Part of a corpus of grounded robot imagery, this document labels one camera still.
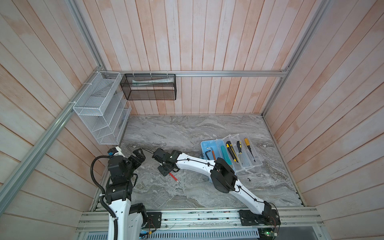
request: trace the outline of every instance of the yellow screwdriver handle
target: yellow screwdriver handle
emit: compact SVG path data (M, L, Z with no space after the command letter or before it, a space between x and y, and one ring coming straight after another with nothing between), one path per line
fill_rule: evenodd
M248 138L244 138L245 145L250 146Z

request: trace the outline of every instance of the aluminum rail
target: aluminum rail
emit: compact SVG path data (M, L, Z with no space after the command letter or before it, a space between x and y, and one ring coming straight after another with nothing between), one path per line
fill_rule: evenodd
M96 76L97 72L103 67L98 67L94 70L93 74L86 82L91 82ZM12 175L6 180L0 189L0 216L5 212L6 208L10 205L16 194L27 181L28 177L32 174L33 170L39 164L45 153L51 147L57 136L63 130L69 119L71 118L74 102L80 97L88 85L83 86L77 91L75 96L63 108L55 121L47 128L44 134L39 138L36 144L26 154L21 163L19 163Z
M249 228L242 226L238 209L167 209L147 210L162 212L161 227L158 230ZM278 207L280 227L324 226L315 207ZM108 212L84 212L76 232L108 231Z
M284 77L287 72L271 71L118 71L121 74L175 74L176 77Z
M277 98L277 95L279 94L279 92L283 88L286 80L288 79L292 70L295 68L300 57L303 55L306 47L308 46L309 42L312 40L315 31L318 29L321 21L325 18L325 15L326 15L327 11L331 8L333 2L334 2L334 0L323 0L320 3L320 6L317 9L315 15L313 16L309 27L305 31L305 34L304 34L303 38L301 39L295 53L293 54L292 59L289 61L288 66L285 69L287 71L287 74L285 76L283 76L282 79L280 79L277 86L275 87L273 93L271 94L271 96L270 96L270 98L269 98L269 100L265 106L265 109L262 113L262 116L266 116L268 114L268 111L271 109L274 101Z

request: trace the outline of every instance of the black mounting plate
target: black mounting plate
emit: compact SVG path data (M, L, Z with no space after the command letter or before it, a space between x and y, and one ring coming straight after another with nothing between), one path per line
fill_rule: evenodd
M242 226L258 226L258 225L261 225L261 223L259 222L264 220L262 215L254 214L249 210L240 210L239 214L240 214L240 221ZM271 210L270 216L273 216L273 219L276 221L276 226L281 224L280 219L277 215L277 211L275 209ZM273 219L270 219L270 224L267 224L267 225L274 226L275 222L273 221Z
M161 212L147 212L148 221L151 224L151 229L160 228L161 227ZM143 228L148 228L148 223L145 224Z

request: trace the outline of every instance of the plastic box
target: plastic box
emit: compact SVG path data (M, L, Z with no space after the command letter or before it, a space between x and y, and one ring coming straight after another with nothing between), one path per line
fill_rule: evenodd
M245 145L245 141L244 141L245 138L247 138L248 140L250 139L247 133L228 135L227 137L225 137L223 139L202 141L200 145L202 148L204 159L207 159L205 152L208 150L211 150L211 149L207 149L207 147L213 148L216 158L221 157L221 158L225 159L223 152L222 152L222 148L221 148L221 146L224 146L225 150L226 150L226 152L224 154L227 154L229 156L229 159L230 159L231 164L232 164L232 165L230 164L230 166L235 171L235 174L237 176L247 176L247 175L254 175L254 174L260 173L261 172L260 166L263 164L261 159L260 159L260 156L257 153L256 148L253 146L252 142L250 142L250 147L251 147L252 154L253 154L253 156L252 156L251 152L249 151L249 149ZM241 154L242 155L242 164L236 163L232 159L232 157L231 157L231 155L228 152L227 147L226 147L227 141L231 142L237 158L239 158L237 141L240 141L241 146L242 146L241 147L241 149L242 149L242 154ZM213 160L212 151L208 152L207 154L208 154L209 159Z

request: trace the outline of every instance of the gray marble surface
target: gray marble surface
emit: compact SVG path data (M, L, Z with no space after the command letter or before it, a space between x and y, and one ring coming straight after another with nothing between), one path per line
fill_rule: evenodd
M282 159L260 116L130 116L121 149L125 155L139 147L165 151L179 150L202 157L200 143L224 138L229 134L248 133L259 153L262 172L240 181L256 196L276 206L298 206L301 201L290 180ZM234 208L245 207L230 194L217 191L209 178L189 170L174 173L181 182L163 177L159 163L145 152L146 161L135 171L139 178L133 189L132 204L142 202L147 209Z

